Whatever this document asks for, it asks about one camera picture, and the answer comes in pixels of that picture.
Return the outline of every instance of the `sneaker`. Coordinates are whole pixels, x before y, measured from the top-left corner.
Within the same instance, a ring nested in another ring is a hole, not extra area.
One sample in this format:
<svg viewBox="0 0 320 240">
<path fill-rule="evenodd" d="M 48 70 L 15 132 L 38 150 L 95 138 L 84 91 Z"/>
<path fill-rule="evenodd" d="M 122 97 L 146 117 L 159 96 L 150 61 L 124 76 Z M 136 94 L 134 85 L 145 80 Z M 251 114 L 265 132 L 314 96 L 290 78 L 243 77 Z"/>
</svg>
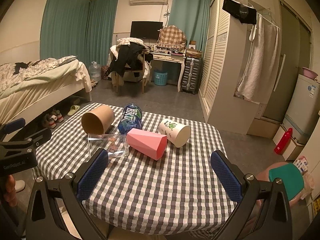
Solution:
<svg viewBox="0 0 320 240">
<path fill-rule="evenodd" d="M 58 119 L 58 117 L 56 117 L 54 114 L 50 114 L 50 117 L 51 117 L 54 121 L 56 121 L 56 120 Z"/>
<path fill-rule="evenodd" d="M 46 114 L 42 119 L 42 126 L 46 128 L 53 129 L 57 126 L 54 120 L 50 117 L 50 114 Z"/>
<path fill-rule="evenodd" d="M 62 116 L 62 114 L 60 113 L 59 110 L 54 108 L 52 110 L 51 114 L 54 115 L 55 117 L 57 117 L 57 119 L 54 119 L 56 122 L 62 122 L 63 121 L 63 116 Z"/>
</svg>

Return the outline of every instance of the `white towel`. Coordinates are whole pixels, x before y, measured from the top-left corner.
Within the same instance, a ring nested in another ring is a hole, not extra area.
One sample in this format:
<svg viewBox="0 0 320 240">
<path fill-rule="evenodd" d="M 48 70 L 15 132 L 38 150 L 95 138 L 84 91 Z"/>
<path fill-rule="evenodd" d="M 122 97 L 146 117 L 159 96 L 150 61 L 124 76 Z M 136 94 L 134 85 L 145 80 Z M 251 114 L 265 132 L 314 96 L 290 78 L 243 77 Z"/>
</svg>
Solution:
<svg viewBox="0 0 320 240">
<path fill-rule="evenodd" d="M 249 101 L 268 103 L 279 67 L 279 36 L 279 28 L 257 14 L 257 24 L 250 34 L 253 43 L 249 60 L 237 88 Z"/>
</svg>

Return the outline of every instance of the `curtain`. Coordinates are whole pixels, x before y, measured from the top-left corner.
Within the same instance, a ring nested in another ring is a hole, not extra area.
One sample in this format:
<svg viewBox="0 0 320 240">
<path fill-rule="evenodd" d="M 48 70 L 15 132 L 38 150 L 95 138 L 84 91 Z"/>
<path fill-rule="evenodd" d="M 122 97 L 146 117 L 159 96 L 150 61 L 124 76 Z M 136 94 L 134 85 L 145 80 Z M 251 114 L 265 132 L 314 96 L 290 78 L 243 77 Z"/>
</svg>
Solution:
<svg viewBox="0 0 320 240">
<path fill-rule="evenodd" d="M 92 61 L 106 65 L 112 43 L 118 0 L 91 0 L 86 31 L 86 66 Z"/>
<path fill-rule="evenodd" d="M 47 0 L 40 33 L 40 58 L 78 56 L 86 61 L 90 0 Z"/>
<path fill-rule="evenodd" d="M 175 25 L 190 41 L 196 41 L 196 49 L 204 52 L 209 27 L 211 0 L 173 0 L 169 25 Z M 168 79 L 178 82 L 180 64 L 164 62 L 163 68 L 168 72 Z"/>
</svg>

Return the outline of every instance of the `kraft paper cup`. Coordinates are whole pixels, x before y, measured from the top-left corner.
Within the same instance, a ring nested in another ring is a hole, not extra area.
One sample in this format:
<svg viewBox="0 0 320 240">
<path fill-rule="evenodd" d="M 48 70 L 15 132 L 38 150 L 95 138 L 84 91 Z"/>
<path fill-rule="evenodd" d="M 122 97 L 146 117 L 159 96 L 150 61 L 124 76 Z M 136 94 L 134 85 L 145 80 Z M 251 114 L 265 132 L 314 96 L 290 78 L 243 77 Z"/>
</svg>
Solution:
<svg viewBox="0 0 320 240">
<path fill-rule="evenodd" d="M 165 134 L 167 139 L 177 148 L 184 146 L 191 136 L 190 126 L 170 119 L 163 119 L 158 126 L 158 130 L 161 134 Z"/>
<path fill-rule="evenodd" d="M 104 134 L 115 120 L 110 106 L 103 105 L 84 113 L 81 118 L 83 130 L 88 134 Z"/>
</svg>

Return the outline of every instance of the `red water bottle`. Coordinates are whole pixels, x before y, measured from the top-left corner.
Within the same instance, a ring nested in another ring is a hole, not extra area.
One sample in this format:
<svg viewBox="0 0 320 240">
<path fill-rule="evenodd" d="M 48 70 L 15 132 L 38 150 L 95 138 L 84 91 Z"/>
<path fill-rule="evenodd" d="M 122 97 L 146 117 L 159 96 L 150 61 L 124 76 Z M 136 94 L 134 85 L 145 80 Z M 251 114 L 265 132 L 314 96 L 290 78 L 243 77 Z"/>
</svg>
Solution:
<svg viewBox="0 0 320 240">
<path fill-rule="evenodd" d="M 284 133 L 284 135 L 282 136 L 282 138 L 278 142 L 277 146 L 275 147 L 274 152 L 276 154 L 279 154 L 279 155 L 282 154 L 281 152 L 287 146 L 287 144 L 291 138 L 291 135 L 292 135 L 292 128 L 289 128 L 288 131 Z"/>
</svg>

